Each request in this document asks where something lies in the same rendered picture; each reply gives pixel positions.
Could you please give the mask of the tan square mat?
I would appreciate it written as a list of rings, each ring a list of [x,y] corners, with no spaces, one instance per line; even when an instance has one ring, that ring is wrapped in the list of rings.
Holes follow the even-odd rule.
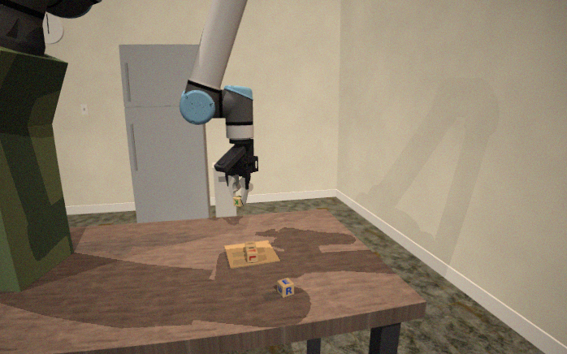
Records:
[[[258,251],[258,262],[248,263],[245,254],[245,244],[224,246],[230,269],[255,266],[280,261],[268,240],[255,242]]]

